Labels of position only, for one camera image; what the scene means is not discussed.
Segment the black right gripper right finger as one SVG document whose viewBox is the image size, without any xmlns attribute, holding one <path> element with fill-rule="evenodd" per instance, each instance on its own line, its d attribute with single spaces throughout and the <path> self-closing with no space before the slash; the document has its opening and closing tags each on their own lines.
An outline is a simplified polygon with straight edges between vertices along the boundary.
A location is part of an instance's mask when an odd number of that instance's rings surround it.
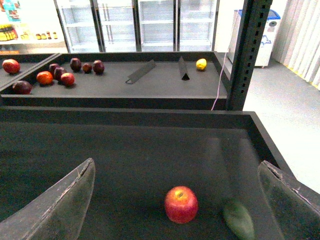
<svg viewBox="0 0 320 240">
<path fill-rule="evenodd" d="M 266 202 L 285 240 L 320 238 L 320 194 L 263 161 L 258 177 Z"/>
</svg>

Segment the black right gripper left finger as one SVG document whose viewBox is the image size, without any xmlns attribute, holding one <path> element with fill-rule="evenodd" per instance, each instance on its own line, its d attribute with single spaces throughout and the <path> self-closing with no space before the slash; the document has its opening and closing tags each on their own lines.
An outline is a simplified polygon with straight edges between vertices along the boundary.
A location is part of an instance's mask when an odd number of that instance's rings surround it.
<svg viewBox="0 0 320 240">
<path fill-rule="evenodd" d="M 96 167 L 88 158 L 0 223 L 2 240 L 76 240 L 90 205 Z"/>
</svg>

